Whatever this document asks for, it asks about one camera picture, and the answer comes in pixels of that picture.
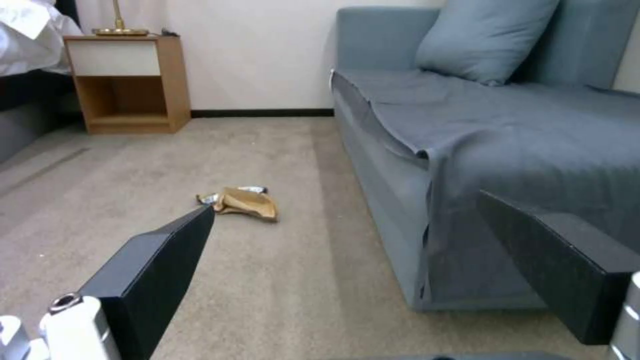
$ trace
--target wooden nightstand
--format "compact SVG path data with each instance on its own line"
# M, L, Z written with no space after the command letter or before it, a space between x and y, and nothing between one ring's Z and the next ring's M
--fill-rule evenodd
M174 133L191 119L179 37L65 37L90 134Z

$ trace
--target blue pillow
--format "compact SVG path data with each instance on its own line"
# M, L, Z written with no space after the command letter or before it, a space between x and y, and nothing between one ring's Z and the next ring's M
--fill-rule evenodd
M503 85L544 32L559 0L448 0L425 35L423 70Z

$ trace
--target lamp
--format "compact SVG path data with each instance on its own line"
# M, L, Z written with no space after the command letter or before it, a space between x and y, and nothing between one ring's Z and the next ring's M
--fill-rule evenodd
M109 29L93 29L93 34L98 36L137 36L143 37L149 34L147 29L128 29L125 27L124 20L120 14L120 4L118 0L113 0L113 12L116 15L115 28Z

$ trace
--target floor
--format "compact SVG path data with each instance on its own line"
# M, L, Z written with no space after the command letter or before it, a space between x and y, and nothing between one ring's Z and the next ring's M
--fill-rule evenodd
M546 350L600 359L540 311L407 309L331 118L198 119L176 135L71 127L0 165L0 313L35 335L130 236L225 185L268 186L279 224L216 219L154 359L335 359Z

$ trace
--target metal ring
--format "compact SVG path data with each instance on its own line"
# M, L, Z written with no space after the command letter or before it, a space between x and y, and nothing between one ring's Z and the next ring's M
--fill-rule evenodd
M51 305L49 305L49 314L55 315L81 302L82 297L78 293L64 294L51 302Z

